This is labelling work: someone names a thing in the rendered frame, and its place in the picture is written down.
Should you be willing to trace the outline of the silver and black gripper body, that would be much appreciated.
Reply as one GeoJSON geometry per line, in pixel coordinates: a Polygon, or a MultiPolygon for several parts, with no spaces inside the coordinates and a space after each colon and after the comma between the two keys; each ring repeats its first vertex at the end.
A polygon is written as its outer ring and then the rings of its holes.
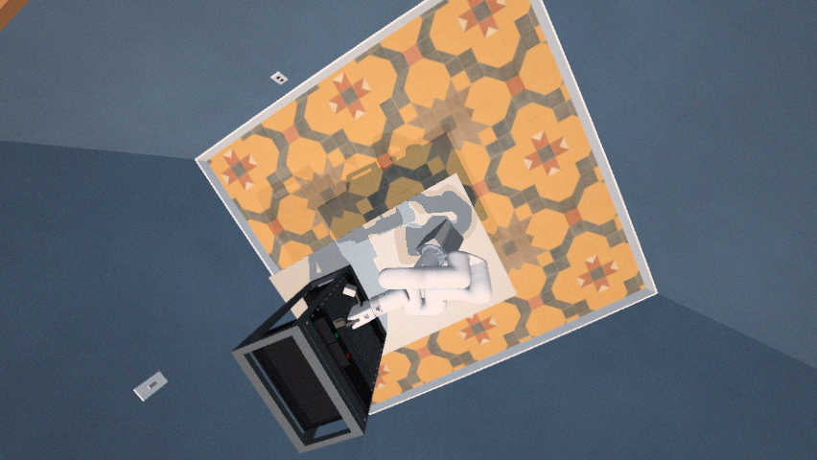
{"type": "Polygon", "coordinates": [[[371,321],[376,316],[378,316],[372,307],[371,298],[369,300],[364,301],[362,307],[360,306],[360,304],[357,304],[350,310],[348,320],[350,319],[355,320],[357,318],[360,319],[359,321],[356,322],[355,325],[353,324],[354,325],[352,327],[353,329],[358,328],[359,326],[371,321]]]}

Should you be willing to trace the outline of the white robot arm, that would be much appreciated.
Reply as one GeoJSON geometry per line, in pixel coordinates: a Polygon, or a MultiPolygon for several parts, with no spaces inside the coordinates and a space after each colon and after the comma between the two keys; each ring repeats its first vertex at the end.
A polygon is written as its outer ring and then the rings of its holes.
{"type": "Polygon", "coordinates": [[[431,244],[424,246],[414,267],[384,268],[378,281],[387,288],[371,298],[378,316],[400,307],[411,315],[436,315],[447,308],[443,300],[484,304],[492,298],[488,263],[483,258],[459,250],[444,254],[431,244]],[[441,265],[446,257],[448,265],[441,265]]]}

